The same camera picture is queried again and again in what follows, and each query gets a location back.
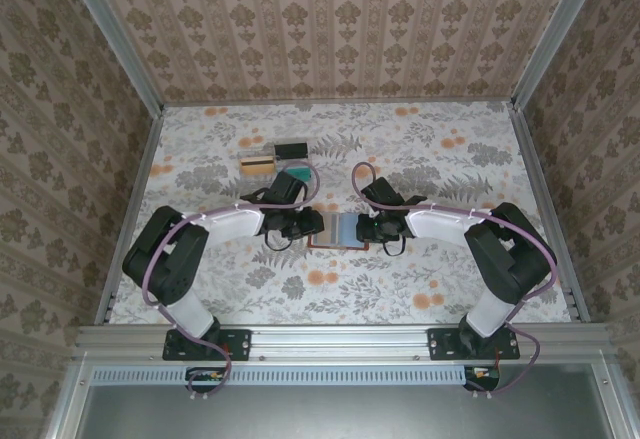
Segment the thin aluminium table rail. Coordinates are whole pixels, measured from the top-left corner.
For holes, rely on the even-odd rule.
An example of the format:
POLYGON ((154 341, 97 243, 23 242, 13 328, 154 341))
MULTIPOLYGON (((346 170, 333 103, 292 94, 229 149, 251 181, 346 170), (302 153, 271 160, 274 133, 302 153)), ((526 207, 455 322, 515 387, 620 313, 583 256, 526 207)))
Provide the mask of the thin aluminium table rail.
POLYGON ((430 103, 474 103, 501 102, 512 104, 509 97, 400 97, 400 98, 322 98, 322 99, 274 99, 245 101, 200 101, 200 102, 167 102, 164 109, 175 107, 213 107, 213 106, 266 106, 266 105, 342 105, 342 104, 430 104, 430 103))

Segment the tan wooden block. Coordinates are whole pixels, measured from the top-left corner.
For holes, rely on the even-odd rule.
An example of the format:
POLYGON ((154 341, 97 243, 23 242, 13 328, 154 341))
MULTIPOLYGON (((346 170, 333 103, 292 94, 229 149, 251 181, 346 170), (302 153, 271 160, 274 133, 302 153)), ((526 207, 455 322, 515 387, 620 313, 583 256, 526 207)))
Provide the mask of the tan wooden block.
POLYGON ((242 158, 240 172, 247 176, 274 174, 276 172, 275 158, 273 156, 242 158))

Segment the light blue credit card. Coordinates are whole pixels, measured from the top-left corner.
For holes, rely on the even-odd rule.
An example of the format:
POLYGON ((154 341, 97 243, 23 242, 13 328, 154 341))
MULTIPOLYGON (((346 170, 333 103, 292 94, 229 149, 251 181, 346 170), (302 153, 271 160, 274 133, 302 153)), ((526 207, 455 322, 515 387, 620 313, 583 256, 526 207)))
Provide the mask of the light blue credit card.
POLYGON ((357 238, 358 213, 343 213, 340 217, 340 244, 346 248, 362 248, 364 244, 357 238))

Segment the floral patterned table cover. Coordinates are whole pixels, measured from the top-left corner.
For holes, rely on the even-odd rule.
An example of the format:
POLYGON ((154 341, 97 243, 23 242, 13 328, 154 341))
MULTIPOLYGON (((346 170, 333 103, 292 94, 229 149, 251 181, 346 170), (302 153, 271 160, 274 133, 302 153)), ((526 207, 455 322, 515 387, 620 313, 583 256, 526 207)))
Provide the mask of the floral patterned table cover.
MULTIPOLYGON (((463 209, 517 205, 540 216, 519 144, 501 102, 175 107, 165 111, 138 224, 159 207, 224 207, 271 179, 242 178, 238 153, 302 138, 321 176, 313 207, 363 212, 355 194, 384 177, 404 197, 463 209)), ((194 283, 225 325, 455 323, 483 281, 471 254, 442 241, 367 251, 305 241, 241 238, 208 245, 194 283)))

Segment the black credit card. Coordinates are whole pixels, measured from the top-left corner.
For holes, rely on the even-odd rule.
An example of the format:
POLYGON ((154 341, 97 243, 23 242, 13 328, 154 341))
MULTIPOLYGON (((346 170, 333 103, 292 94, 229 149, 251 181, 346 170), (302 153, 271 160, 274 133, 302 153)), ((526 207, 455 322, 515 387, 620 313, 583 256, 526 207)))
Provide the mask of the black credit card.
POLYGON ((308 157, 306 142, 275 144, 274 154, 278 160, 305 159, 308 157))

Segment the brown leather card holder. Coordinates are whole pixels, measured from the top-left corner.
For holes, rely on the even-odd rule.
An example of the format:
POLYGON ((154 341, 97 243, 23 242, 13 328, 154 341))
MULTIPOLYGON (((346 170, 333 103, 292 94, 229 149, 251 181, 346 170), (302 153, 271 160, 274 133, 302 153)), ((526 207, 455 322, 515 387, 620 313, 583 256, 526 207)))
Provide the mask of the brown leather card holder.
POLYGON ((344 246, 342 246, 340 244, 340 239, 339 239, 339 245, 338 246, 334 246, 334 247, 323 247, 323 246, 319 246, 316 244, 316 235, 311 235, 308 240, 307 240, 307 245, 309 248, 312 249, 326 249, 326 250, 340 250, 340 251, 367 251, 369 249, 369 245, 362 242, 364 244, 364 246, 362 248, 346 248, 344 246))

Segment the clear acrylic organizer tray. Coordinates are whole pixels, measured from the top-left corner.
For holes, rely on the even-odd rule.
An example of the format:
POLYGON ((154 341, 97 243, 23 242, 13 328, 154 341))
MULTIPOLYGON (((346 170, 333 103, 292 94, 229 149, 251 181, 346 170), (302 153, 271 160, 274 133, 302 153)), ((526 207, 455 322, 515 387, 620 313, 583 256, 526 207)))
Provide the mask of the clear acrylic organizer tray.
POLYGON ((300 166, 308 166, 310 169, 310 164, 311 164, 311 154, 310 154, 310 145, 309 142, 307 140, 304 140, 302 138, 286 138, 286 139, 279 139, 279 140, 275 140, 275 141, 265 141, 264 143, 258 143, 257 142, 258 137, 253 137, 250 141, 250 144, 246 147, 246 148, 242 148, 241 151, 238 153, 238 166, 239 166, 239 172, 240 172, 240 160, 242 158, 248 158, 248 157, 257 157, 257 156, 273 156, 275 158, 275 165, 276 165, 276 172, 274 174, 269 174, 269 175, 257 175, 257 176, 247 176, 244 175, 240 172, 240 176, 242 178, 248 178, 248 179, 256 179, 256 180, 267 180, 267 179, 273 179, 276 177, 276 175, 281 172, 284 171, 285 168, 287 167, 292 167, 294 165, 300 165, 300 166), (287 143, 298 143, 298 142, 306 142, 308 145, 308 157, 305 159, 292 159, 292 160, 278 160, 275 157, 274 154, 274 145, 275 144, 287 144, 287 143))

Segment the aluminium frame post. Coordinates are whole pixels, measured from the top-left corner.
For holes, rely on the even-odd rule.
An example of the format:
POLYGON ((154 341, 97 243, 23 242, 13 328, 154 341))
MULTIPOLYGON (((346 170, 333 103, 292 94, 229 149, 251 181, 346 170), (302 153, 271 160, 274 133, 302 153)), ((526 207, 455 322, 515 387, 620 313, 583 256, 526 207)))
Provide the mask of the aluminium frame post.
POLYGON ((164 101, 152 84, 151 76, 145 70, 122 21, 117 17, 108 0, 83 1, 151 118, 158 119, 162 115, 164 101))
POLYGON ((512 94, 516 110, 522 110, 531 99, 585 1, 559 1, 512 94))

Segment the aluminium cross rail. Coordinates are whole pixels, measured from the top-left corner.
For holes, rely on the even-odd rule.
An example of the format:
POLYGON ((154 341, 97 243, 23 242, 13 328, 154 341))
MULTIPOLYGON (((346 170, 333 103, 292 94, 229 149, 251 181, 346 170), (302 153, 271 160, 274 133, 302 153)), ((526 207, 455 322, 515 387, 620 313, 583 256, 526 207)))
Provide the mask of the aluminium cross rail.
MULTIPOLYGON (((430 362, 427 331, 433 325, 251 326, 248 361, 266 364, 405 364, 430 362)), ((592 363, 615 356, 602 324, 522 324, 519 363, 540 343, 540 364, 592 363)), ((83 327, 73 357, 97 363, 157 364, 167 328, 162 325, 83 327)))

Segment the grey metal sheet panel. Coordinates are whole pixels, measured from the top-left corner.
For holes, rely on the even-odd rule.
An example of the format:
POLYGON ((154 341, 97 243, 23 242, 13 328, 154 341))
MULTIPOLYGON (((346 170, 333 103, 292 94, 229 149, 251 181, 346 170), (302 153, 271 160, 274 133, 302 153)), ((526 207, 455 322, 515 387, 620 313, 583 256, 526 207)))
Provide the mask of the grey metal sheet panel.
POLYGON ((457 387, 97 387, 78 439, 613 439, 587 386, 475 398, 457 387))

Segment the grey-blue credit card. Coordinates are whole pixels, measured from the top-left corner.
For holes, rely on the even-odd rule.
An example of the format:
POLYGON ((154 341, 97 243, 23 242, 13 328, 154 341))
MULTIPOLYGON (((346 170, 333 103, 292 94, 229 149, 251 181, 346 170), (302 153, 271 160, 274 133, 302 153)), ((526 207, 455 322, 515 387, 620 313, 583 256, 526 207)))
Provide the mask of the grey-blue credit card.
POLYGON ((316 244, 323 247, 339 245, 340 213, 323 212, 324 229, 316 235, 316 244))

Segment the black wiring board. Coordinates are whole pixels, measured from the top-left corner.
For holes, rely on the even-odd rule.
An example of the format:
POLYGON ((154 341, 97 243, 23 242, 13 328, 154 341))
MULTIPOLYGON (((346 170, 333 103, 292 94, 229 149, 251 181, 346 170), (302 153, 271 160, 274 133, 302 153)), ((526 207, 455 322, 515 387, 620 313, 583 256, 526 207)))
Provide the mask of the black wiring board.
POLYGON ((192 367, 185 372, 186 388, 192 395, 210 395, 224 382, 224 367, 192 367))
POLYGON ((492 392, 500 381, 498 366, 465 366, 465 384, 463 387, 471 392, 492 392))

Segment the aluminium table side rail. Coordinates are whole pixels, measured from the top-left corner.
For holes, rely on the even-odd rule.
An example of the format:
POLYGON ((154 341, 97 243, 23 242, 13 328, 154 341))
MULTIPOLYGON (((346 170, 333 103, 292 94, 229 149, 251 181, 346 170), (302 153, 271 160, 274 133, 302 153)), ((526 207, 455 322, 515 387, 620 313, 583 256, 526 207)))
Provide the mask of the aluminium table side rail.
POLYGON ((120 280, 122 278, 122 262, 129 250, 136 221, 139 215, 145 187, 149 178, 153 159, 159 144, 160 134, 164 122, 164 112, 161 111, 151 122, 149 136, 147 138, 138 172, 132 186, 131 196, 120 229, 118 240, 114 249, 113 258, 104 284, 100 303, 94 319, 94 324, 101 326, 109 321, 113 303, 115 301, 120 280))
POLYGON ((569 313, 573 321, 589 323, 591 317, 525 116, 521 110, 510 106, 509 117, 527 170, 547 242, 558 260, 559 282, 562 285, 569 313))

